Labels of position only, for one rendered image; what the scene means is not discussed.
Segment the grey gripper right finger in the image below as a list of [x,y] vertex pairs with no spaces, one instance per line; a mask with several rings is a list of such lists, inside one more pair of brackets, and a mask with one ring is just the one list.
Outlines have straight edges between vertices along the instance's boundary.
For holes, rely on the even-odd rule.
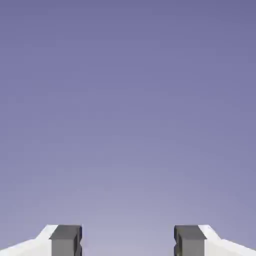
[[208,224],[175,225],[173,256],[256,256],[256,250],[222,239]]

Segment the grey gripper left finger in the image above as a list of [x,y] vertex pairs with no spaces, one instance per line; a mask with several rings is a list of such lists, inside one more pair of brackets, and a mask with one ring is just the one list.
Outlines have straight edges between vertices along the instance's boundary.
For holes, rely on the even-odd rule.
[[33,239],[0,250],[0,256],[83,256],[81,225],[48,224]]

